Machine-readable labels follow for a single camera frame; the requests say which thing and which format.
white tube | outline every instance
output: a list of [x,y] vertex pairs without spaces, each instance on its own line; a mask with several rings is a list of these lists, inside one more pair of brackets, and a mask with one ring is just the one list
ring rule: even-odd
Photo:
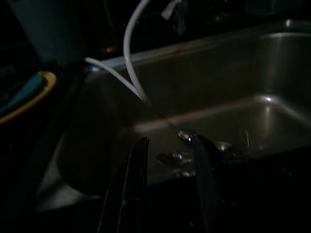
[[133,33],[133,30],[135,28],[136,22],[142,13],[142,11],[146,8],[150,0],[141,0],[135,11],[133,12],[130,21],[127,24],[125,34],[124,34],[124,40],[123,40],[123,55],[125,59],[125,65],[127,72],[131,78],[131,81],[137,90],[139,96],[141,99],[145,102],[147,106],[151,106],[151,102],[146,95],[145,91],[143,90],[142,86],[140,85],[140,82],[137,78],[137,75],[134,71],[132,60],[131,60],[131,49],[130,49],[130,44],[131,44],[131,36]]
[[99,66],[105,70],[107,70],[109,73],[111,73],[113,76],[115,76],[121,83],[123,83],[128,89],[130,89],[138,98],[140,98],[142,101],[143,99],[139,96],[137,90],[133,85],[130,84],[121,74],[119,74],[117,71],[115,71],[113,68],[105,64],[104,62],[98,61],[94,58],[87,57],[85,59],[87,63]]

white hose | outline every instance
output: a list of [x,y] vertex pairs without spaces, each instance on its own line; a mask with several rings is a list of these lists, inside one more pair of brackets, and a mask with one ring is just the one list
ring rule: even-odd
[[129,81],[127,81],[121,74],[119,74],[117,71],[115,71],[113,68],[105,64],[104,62],[98,61],[94,58],[87,57],[85,59],[87,63],[99,66],[105,70],[107,70],[109,73],[111,73],[113,76],[115,76],[121,83],[123,83],[128,89],[130,89],[138,98],[140,98],[142,101],[143,99],[139,96],[137,90],[133,85],[130,84]]
[[142,100],[148,105],[151,106],[151,102],[146,95],[145,91],[143,90],[142,86],[140,85],[140,82],[137,78],[137,75],[134,71],[134,67],[132,64],[131,60],[131,49],[130,49],[130,44],[131,44],[131,37],[133,30],[135,28],[136,22],[141,15],[142,11],[146,8],[150,0],[141,0],[135,11],[133,12],[130,21],[127,24],[125,34],[124,34],[124,40],[123,40],[123,55],[125,59],[125,65],[127,72],[131,78],[131,81],[137,90],[139,96],[142,98]]
[[136,96],[138,96],[148,107],[151,106],[151,102],[146,95],[145,91],[143,90],[142,86],[140,85],[140,82],[137,78],[137,75],[135,73],[132,60],[131,60],[131,37],[133,30],[135,28],[136,22],[141,15],[142,11],[146,8],[150,0],[141,0],[138,4],[137,8],[133,12],[130,21],[128,22],[124,34],[124,40],[123,40],[123,55],[125,59],[125,65],[127,72],[130,76],[130,79],[133,83],[130,84],[121,74],[119,74],[117,71],[115,71],[113,68],[105,64],[104,62],[98,61],[94,58],[87,57],[85,59],[86,62],[91,63],[93,65],[99,66],[105,70],[107,70],[109,73],[111,73],[113,76],[115,76],[120,82],[122,82],[128,89],[130,89]]

teal object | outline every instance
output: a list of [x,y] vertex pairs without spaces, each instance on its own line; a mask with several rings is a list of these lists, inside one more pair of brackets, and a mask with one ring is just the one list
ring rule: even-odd
[[7,104],[0,108],[0,115],[13,109],[19,103],[27,99],[31,94],[33,94],[42,84],[43,77],[40,74],[33,75],[25,85],[12,97]]

small metal part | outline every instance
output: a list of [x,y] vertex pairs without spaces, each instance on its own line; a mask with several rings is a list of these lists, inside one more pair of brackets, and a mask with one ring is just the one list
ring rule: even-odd
[[179,130],[177,132],[178,137],[181,140],[188,142],[188,143],[191,142],[191,139],[192,139],[193,135],[195,135],[195,134],[196,134],[196,132],[192,131],[192,130]]
[[226,152],[227,150],[229,150],[233,147],[233,145],[229,142],[215,142],[215,146],[221,152]]
[[192,159],[183,158],[180,152],[173,152],[170,154],[159,154],[156,156],[156,159],[171,167],[183,167],[189,163],[192,163]]
[[175,179],[191,177],[191,176],[195,176],[195,171],[192,171],[192,172],[179,171],[179,172],[176,172],[172,175],[172,177]]
[[215,142],[215,146],[222,153],[223,158],[229,164],[238,163],[247,159],[241,149],[229,142]]

